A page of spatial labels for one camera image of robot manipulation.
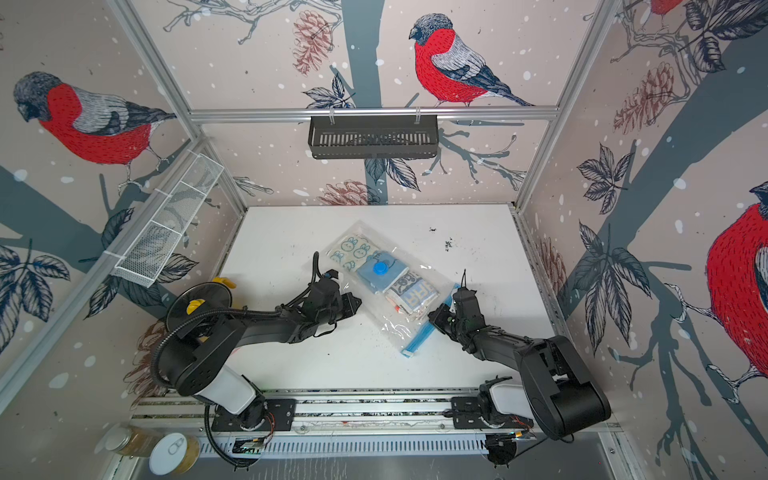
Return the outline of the grey patterned towel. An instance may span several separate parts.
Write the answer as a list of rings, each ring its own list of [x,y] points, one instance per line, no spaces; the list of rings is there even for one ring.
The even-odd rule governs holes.
[[[437,298],[437,288],[422,276],[408,272],[384,293],[386,305],[396,313],[420,316]]]

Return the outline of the clear vacuum bag blue zipper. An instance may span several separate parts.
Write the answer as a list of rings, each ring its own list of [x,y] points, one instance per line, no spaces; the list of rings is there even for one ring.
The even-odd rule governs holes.
[[[357,221],[319,253],[322,270],[339,274],[342,291],[362,300],[362,307],[384,336],[406,358],[416,355],[435,328],[428,314],[450,308],[459,284]]]

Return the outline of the cream towel blue bunny print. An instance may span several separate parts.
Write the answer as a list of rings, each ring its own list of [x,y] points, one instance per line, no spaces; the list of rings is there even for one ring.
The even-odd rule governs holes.
[[[326,257],[341,269],[354,273],[381,248],[362,234],[346,234],[326,253]]]

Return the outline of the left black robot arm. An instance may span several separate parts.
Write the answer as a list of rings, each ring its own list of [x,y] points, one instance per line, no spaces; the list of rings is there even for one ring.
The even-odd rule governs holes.
[[[270,311],[236,308],[226,283],[204,282],[168,308],[167,333],[152,352],[150,374],[157,385],[218,408],[237,429],[253,431],[273,416],[255,383],[227,365],[230,357],[245,346],[291,345],[321,337],[320,328],[335,331],[362,305],[360,298],[341,291],[331,273]]]

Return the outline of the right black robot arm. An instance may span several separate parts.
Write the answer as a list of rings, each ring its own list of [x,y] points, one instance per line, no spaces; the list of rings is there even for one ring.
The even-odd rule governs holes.
[[[466,353],[517,371],[529,417],[547,437],[563,440],[611,417],[606,394],[567,337],[532,338],[488,325],[476,292],[464,286],[451,307],[440,305],[428,319]]]

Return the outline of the yellow pot black lid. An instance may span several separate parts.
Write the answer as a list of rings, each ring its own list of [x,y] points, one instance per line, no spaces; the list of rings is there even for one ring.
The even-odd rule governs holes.
[[[179,295],[170,305],[165,315],[168,331],[177,328],[188,317],[210,309],[229,308],[232,306],[232,290],[236,284],[224,277],[203,282],[190,287]]]

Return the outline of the glass jar with metal lid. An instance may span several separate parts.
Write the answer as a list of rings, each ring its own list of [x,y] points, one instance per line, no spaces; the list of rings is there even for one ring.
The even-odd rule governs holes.
[[[117,455],[148,458],[162,435],[156,431],[128,424],[116,424],[103,436],[95,449]]]

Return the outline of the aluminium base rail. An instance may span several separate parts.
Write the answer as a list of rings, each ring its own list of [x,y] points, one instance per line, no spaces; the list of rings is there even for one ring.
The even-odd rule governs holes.
[[[234,458],[299,459],[384,455],[484,454],[489,445],[528,446],[545,434],[530,414],[493,426],[480,416],[474,388],[416,390],[272,390],[266,417],[251,430],[224,409],[168,395],[147,398],[133,425],[207,438]]]

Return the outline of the white mesh wall shelf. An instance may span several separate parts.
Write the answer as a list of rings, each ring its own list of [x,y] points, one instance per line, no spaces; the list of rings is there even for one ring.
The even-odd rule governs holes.
[[[172,188],[160,191],[162,203],[142,224],[126,252],[118,256],[112,275],[141,287],[158,281],[223,171],[217,161],[202,153],[195,154]]]

